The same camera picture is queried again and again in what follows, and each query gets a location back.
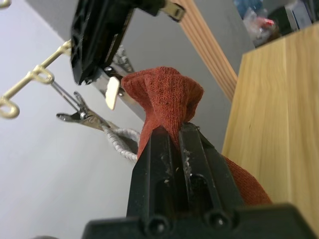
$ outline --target white metal hook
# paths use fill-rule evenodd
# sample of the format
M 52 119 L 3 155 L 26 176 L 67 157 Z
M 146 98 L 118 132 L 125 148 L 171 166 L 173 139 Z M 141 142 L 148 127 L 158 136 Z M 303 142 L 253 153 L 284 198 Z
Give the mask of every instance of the white metal hook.
M 0 117 L 6 119 L 13 119 L 20 113 L 18 105 L 10 101 L 10 99 L 17 94 L 23 87 L 25 87 L 30 81 L 36 80 L 43 84 L 52 84 L 54 81 L 54 75 L 46 69 L 54 60 L 60 55 L 70 55 L 71 40 L 66 41 L 60 46 L 56 52 L 54 52 L 49 58 L 47 58 L 40 65 L 37 65 L 32 71 L 28 72 L 27 75 L 16 83 L 11 89 L 9 89 L 3 96 L 0 97 Z M 4 111 L 4 106 L 10 108 L 10 111 Z
M 0 8 L 7 8 L 11 5 L 11 0 L 2 0 L 0 2 Z

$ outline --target wooden board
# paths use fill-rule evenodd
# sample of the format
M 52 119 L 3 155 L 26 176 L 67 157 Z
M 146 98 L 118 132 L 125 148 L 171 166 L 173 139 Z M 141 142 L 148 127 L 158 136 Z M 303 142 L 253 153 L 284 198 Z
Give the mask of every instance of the wooden board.
M 319 235 L 319 25 L 244 55 L 223 154 Z

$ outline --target black plastic part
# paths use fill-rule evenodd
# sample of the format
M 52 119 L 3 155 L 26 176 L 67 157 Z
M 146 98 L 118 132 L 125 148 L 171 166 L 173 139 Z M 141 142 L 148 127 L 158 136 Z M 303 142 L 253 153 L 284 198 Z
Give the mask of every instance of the black plastic part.
M 164 0 L 79 0 L 71 27 L 74 81 L 90 84 L 97 67 L 110 66 L 133 10 L 157 15 Z
M 315 239 L 291 205 L 245 207 L 224 158 L 191 123 L 177 150 L 163 127 L 133 169 L 127 217 L 91 221 L 83 239 Z

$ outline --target gray wall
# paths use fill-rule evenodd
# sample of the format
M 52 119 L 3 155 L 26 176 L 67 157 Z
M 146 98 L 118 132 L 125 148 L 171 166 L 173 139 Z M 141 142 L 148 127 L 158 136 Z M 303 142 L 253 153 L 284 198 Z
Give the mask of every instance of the gray wall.
M 77 0 L 27 0 L 63 39 L 69 29 Z M 243 53 L 254 48 L 232 0 L 196 0 L 212 33 L 236 72 Z M 199 82 L 205 90 L 193 122 L 221 151 L 231 103 L 179 24 L 165 14 L 158 17 L 136 10 L 123 45 L 135 70 L 171 66 Z

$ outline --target white cord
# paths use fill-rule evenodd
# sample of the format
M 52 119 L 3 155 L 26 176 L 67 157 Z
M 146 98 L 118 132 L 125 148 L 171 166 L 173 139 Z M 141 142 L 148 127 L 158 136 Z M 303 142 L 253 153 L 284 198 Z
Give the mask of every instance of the white cord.
M 108 139 L 108 141 L 111 143 L 113 148 L 119 152 L 122 156 L 124 156 L 126 159 L 128 159 L 132 164 L 136 164 L 138 160 L 137 154 L 130 151 L 130 148 L 127 146 L 127 144 L 120 138 L 120 136 L 129 138 L 137 144 L 139 144 L 140 141 L 140 133 L 137 131 L 130 129 L 130 128 L 117 128 L 117 129 L 110 129 L 106 127 L 105 125 L 102 125 L 102 129 L 104 130 L 104 133 Z

